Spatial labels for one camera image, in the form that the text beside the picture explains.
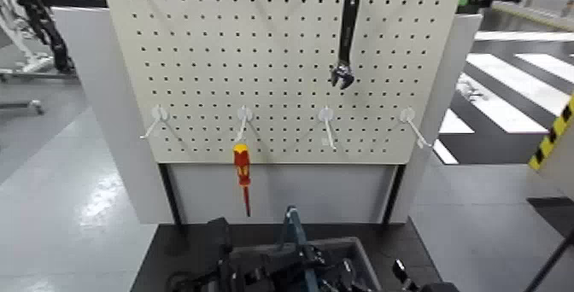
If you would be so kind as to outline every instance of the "black metal frame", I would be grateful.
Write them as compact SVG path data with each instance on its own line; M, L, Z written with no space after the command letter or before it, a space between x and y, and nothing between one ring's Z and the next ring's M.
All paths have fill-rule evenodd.
M173 189L172 178L169 172L169 166L166 163L158 163L157 166L160 169L163 188L166 191L167 201L169 202L169 208L172 211L173 223L176 225L179 232L181 234L184 234L185 227L182 221L181 213L179 211L175 190Z
M390 223L390 217L392 216L393 209L395 208L396 197L399 195L402 177L405 174L406 168L407 165L398 165L396 168L395 176L393 177L393 183L390 185L389 199L387 200L387 205L384 209L383 225L388 225Z

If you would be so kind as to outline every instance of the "gray floor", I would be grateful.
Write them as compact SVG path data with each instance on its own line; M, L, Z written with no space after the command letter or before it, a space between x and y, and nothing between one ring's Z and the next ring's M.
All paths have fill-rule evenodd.
M12 44L12 41L10 41L10 38L8 38L4 30L0 30L0 48L3 48L9 44Z
M436 268L463 292L521 291L562 240L527 197L560 196L526 165L444 166L425 174L412 219ZM539 291L574 290L574 250Z
M31 99L42 102L44 115L31 109L0 110L0 183L87 107L78 80L0 83L0 102Z
M125 292L155 225L139 224L88 109L0 185L0 229L0 290Z

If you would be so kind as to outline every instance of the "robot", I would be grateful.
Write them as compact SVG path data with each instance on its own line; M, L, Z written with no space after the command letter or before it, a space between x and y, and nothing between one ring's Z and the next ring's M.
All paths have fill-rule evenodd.
M54 67L60 73L73 71L72 60L67 54L67 46L64 39L56 29L56 24L50 14L51 0L16 0L26 11L28 24L34 34L43 44L50 46L54 54Z

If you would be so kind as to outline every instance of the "gray panel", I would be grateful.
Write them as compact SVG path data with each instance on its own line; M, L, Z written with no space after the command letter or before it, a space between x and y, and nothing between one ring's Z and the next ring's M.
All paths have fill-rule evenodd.
M447 45L436 73L435 84L426 105L425 116L420 125L420 132L429 143L434 143L438 136L442 118L453 99L456 81L466 63L466 55L472 47L474 35L482 18L481 15L456 15L454 17ZM417 190L425 181L423 175L431 151L430 148L414 148L401 182L390 223L407 221Z
M144 127L109 11L54 8L54 12L140 222L172 222L157 164L148 143L138 138Z
M253 165L252 217L232 166L173 164L180 210L187 223L224 216L230 223L280 223L295 204L305 223L377 223L393 166Z

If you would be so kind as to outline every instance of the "yellow and black hazard tape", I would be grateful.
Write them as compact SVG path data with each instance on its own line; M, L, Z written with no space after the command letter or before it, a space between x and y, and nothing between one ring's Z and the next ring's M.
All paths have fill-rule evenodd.
M572 124L572 121L574 121L574 95L562 111L562 114L554 121L550 132L542 139L538 150L532 158L530 158L530 162L528 163L530 167L534 170L540 169L542 163L550 156L560 136L562 136L568 126Z

